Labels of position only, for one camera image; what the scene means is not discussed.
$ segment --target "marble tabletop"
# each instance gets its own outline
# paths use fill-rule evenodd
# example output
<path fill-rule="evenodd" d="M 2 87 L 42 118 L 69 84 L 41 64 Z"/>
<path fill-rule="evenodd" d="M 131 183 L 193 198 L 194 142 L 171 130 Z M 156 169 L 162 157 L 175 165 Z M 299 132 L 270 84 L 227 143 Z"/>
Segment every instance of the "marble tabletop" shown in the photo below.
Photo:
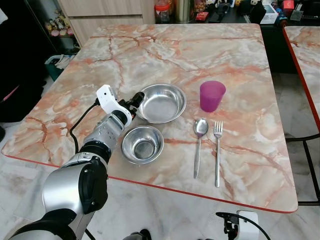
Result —
<path fill-rule="evenodd" d="M 200 109 L 199 87 L 222 82 L 212 113 Z M 99 28 L 3 147 L 6 156 L 60 166 L 74 154 L 69 129 L 103 84 L 129 99 L 146 85 L 171 83 L 187 95 L 184 113 L 152 124 L 164 136 L 154 162 L 129 163 L 121 145 L 110 178 L 266 211 L 297 210 L 297 194 L 260 27 L 256 24 L 108 25 Z M 74 133 L 83 142 L 105 115 L 95 107 Z M 196 119 L 206 118 L 199 176 L 193 178 Z M 215 187 L 214 121 L 223 121 L 220 187 Z M 128 129 L 147 124 L 136 117 Z"/>
<path fill-rule="evenodd" d="M 283 32 L 320 132 L 320 26 L 286 26 Z"/>

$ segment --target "fork handle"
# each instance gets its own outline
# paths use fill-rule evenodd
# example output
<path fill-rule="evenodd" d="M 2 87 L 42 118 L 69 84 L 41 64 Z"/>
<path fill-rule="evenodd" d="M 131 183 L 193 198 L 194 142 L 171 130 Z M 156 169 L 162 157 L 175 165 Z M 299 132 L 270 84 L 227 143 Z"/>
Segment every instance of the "fork handle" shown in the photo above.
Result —
<path fill-rule="evenodd" d="M 216 144 L 215 186 L 220 187 L 220 138 L 217 139 Z"/>

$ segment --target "table edge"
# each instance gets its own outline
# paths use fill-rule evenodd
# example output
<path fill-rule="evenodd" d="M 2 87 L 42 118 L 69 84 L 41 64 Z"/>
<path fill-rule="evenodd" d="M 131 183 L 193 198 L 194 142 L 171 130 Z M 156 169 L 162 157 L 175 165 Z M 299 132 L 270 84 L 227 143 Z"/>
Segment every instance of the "table edge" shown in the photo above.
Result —
<path fill-rule="evenodd" d="M 32 160 L 29 160 L 29 159 L 24 159 L 24 158 L 16 157 L 16 156 L 10 156 L 10 155 L 6 155 L 6 154 L 3 154 L 3 155 L 5 155 L 6 157 L 11 158 L 11 159 L 17 159 L 17 160 L 30 162 L 30 163 L 41 164 L 41 165 L 45 165 L 45 166 L 49 166 L 49 167 L 54 167 L 54 168 L 60 168 L 61 167 L 61 166 L 50 164 L 50 163 L 32 161 Z M 227 203 L 227 204 L 234 204 L 234 205 L 238 205 L 238 206 L 242 206 L 242 207 L 246 207 L 246 208 L 258 209 L 258 210 L 262 210 L 262 211 L 266 211 L 266 212 L 272 212 L 272 213 L 278 213 L 278 214 L 292 214 L 292 213 L 294 213 L 294 212 L 296 212 L 298 210 L 298 200 L 296 202 L 297 204 L 296 204 L 296 209 L 295 210 L 281 211 L 281 210 L 276 210 L 276 209 L 271 209 L 271 208 L 264 208 L 264 207 L 260 207 L 260 206 L 248 205 L 248 204 L 244 204 L 244 203 L 240 203 L 240 202 L 224 200 L 224 199 L 220 199 L 220 198 L 214 198 L 214 197 L 210 197 L 210 196 L 205 196 L 205 195 L 201 195 L 201 194 L 197 194 L 197 193 L 177 190 L 177 189 L 168 188 L 168 187 L 164 187 L 164 186 L 157 186 L 157 185 L 152 185 L 152 184 L 149 184 L 149 183 L 128 180 L 128 179 L 115 177 L 115 176 L 110 176 L 110 175 L 108 176 L 108 178 L 114 179 L 114 180 L 123 181 L 123 182 L 132 183 L 132 184 L 139 184 L 139 185 L 143 185 L 143 186 L 147 186 L 147 187 L 152 187 L 152 188 L 172 191 L 172 192 L 176 192 L 176 193 L 180 193 L 180 194 L 191 195 L 191 196 L 195 196 L 195 197 L 199 197 L 199 198 L 203 198 L 203 199 L 210 199 L 210 200 L 214 200 L 214 201 L 217 201 L 217 202 L 223 202 L 223 203 Z"/>

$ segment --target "bowl rim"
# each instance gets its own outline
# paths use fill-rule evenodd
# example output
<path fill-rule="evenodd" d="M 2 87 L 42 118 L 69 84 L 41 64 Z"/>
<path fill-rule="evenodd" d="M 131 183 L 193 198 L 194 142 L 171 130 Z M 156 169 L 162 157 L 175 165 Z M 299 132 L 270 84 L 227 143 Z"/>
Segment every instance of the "bowl rim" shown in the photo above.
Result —
<path fill-rule="evenodd" d="M 154 86 L 170 86 L 172 88 L 175 88 L 177 89 L 181 95 L 182 95 L 182 98 L 183 98 L 183 106 L 181 108 L 181 110 L 172 118 L 169 118 L 168 120 L 166 121 L 150 121 L 149 119 L 146 119 L 144 118 L 141 113 L 140 113 L 140 107 L 137 108 L 137 111 L 136 111 L 136 114 L 139 116 L 139 118 L 147 121 L 148 123 L 150 124 L 165 124 L 165 123 L 169 123 L 175 119 L 177 119 L 185 110 L 186 110 L 186 107 L 187 107 L 187 95 L 185 94 L 184 91 L 182 91 L 182 89 L 176 85 L 173 85 L 173 84 L 170 84 L 170 83 L 154 83 L 154 84 L 151 84 L 151 85 L 148 85 L 148 86 L 145 86 L 144 88 L 140 89 L 139 92 L 143 92 L 144 90 L 150 88 L 150 87 L 154 87 Z"/>
<path fill-rule="evenodd" d="M 140 129 L 140 128 L 149 128 L 149 129 L 153 129 L 155 130 L 155 132 L 157 133 L 158 136 L 160 136 L 160 142 L 161 142 L 161 146 L 160 146 L 160 149 L 159 151 L 149 160 L 139 160 L 137 157 L 135 160 L 129 158 L 125 152 L 124 152 L 124 142 L 125 142 L 125 139 L 126 137 L 132 133 L 133 131 L 137 130 L 137 129 Z M 125 156 L 125 158 L 132 164 L 136 164 L 136 165 L 143 165 L 143 164 L 148 164 L 148 163 L 151 163 L 153 162 L 157 157 L 159 157 L 159 155 L 162 153 L 162 150 L 164 149 L 164 145 L 165 145 L 165 138 L 163 136 L 163 134 L 160 132 L 159 129 L 157 129 L 156 127 L 154 126 L 150 126 L 150 125 L 139 125 L 139 126 L 136 126 L 134 127 L 133 129 L 130 129 L 123 137 L 123 140 L 122 140 L 122 144 L 121 144 L 121 150 L 122 150 L 122 153 L 123 155 Z"/>

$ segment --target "metal fork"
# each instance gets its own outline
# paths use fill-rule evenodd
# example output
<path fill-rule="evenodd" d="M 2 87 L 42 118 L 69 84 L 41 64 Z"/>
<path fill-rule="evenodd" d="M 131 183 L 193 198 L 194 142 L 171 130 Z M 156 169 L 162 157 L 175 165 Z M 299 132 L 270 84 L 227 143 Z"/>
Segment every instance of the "metal fork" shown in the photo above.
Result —
<path fill-rule="evenodd" d="M 213 134 L 216 137 L 216 161 L 215 161 L 215 186 L 220 186 L 220 138 L 222 137 L 224 123 L 222 121 L 215 121 Z"/>

